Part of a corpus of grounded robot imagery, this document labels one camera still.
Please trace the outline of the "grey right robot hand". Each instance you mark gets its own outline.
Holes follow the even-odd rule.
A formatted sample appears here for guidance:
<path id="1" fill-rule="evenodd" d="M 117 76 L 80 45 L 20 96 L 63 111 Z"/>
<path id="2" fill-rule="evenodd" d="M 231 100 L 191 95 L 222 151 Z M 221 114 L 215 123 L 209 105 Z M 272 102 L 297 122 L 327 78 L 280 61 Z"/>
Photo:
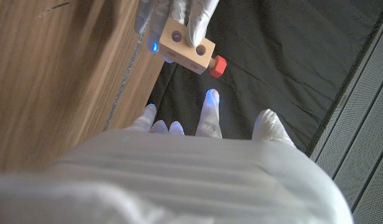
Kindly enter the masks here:
<path id="1" fill-rule="evenodd" d="M 194 136 L 156 121 L 75 146 L 42 172 L 0 174 L 0 223 L 352 223 L 333 179 L 261 111 L 250 140 L 223 139 L 207 91 Z"/>

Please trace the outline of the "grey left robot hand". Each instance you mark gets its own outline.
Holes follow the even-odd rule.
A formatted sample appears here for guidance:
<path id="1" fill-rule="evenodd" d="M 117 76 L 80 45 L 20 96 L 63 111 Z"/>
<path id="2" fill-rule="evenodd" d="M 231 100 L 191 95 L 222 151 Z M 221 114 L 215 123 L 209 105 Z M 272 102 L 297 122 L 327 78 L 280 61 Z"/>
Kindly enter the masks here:
<path id="1" fill-rule="evenodd" d="M 149 29 L 147 48 L 159 51 L 159 39 L 169 17 L 187 27 L 186 40 L 192 47 L 200 45 L 219 0 L 139 0 L 134 30 Z"/>

